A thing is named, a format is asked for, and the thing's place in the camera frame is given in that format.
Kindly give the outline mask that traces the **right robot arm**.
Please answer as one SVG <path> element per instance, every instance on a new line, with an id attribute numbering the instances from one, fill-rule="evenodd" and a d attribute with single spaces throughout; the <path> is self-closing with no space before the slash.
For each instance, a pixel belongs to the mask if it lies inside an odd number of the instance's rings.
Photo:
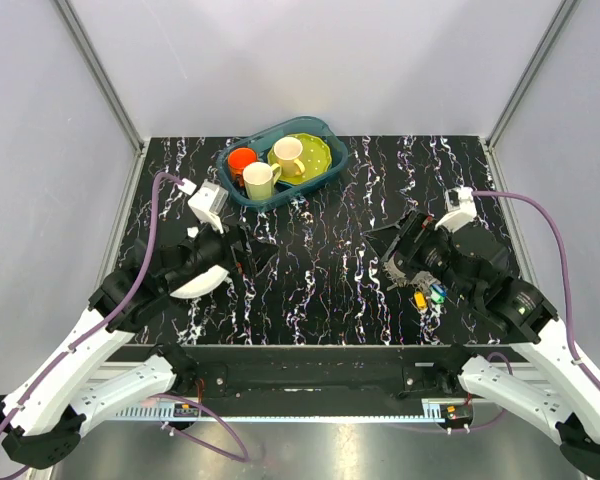
<path id="1" fill-rule="evenodd" d="M 454 345 L 434 371 L 437 390 L 450 397 L 464 390 L 496 403 L 547 435 L 577 470 L 600 479 L 600 390 L 572 358 L 555 307 L 512 274 L 508 249 L 473 222 L 449 230 L 418 211 L 364 238 L 393 285 L 433 278 L 471 316 L 495 325 L 552 387 L 545 392 L 500 373 L 483 356 Z"/>

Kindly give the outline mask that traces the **green key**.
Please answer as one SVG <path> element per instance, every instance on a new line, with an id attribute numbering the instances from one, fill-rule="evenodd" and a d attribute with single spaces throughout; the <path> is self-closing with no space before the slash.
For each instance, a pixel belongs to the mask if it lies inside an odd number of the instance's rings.
<path id="1" fill-rule="evenodd" d="M 443 304 L 446 300 L 446 293 L 444 291 L 431 289 L 430 299 L 435 304 Z"/>

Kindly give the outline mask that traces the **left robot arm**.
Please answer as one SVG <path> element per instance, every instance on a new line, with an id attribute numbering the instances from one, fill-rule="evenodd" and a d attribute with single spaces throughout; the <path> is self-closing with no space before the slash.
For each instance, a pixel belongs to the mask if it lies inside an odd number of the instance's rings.
<path id="1" fill-rule="evenodd" d="M 93 373 L 174 299 L 205 296 L 226 279 L 255 276 L 277 252 L 241 225 L 193 228 L 180 243 L 157 248 L 157 228 L 136 262 L 114 270 L 88 300 L 54 353 L 18 389 L 0 395 L 0 446 L 24 468 L 46 469 L 92 429 L 127 406 L 199 386 L 196 363 L 178 345 L 162 345 L 141 365 L 97 388 Z"/>

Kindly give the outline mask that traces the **metal keyring disc with rings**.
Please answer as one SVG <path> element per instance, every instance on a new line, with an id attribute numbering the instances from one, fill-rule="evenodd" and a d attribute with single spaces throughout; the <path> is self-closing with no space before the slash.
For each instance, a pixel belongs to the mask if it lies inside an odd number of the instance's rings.
<path id="1" fill-rule="evenodd" d="M 392 262 L 386 262 L 383 269 L 391 282 L 388 290 L 408 286 L 413 286 L 416 290 L 427 290 L 436 283 L 436 279 L 429 272 L 403 272 Z"/>

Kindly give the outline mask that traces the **yellow key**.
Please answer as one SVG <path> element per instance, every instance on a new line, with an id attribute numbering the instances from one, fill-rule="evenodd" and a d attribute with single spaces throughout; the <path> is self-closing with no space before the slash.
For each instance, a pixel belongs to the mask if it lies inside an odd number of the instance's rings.
<path id="1" fill-rule="evenodd" d="M 414 304 L 419 312 L 426 312 L 428 310 L 428 300 L 422 292 L 416 291 L 413 295 L 413 299 Z"/>

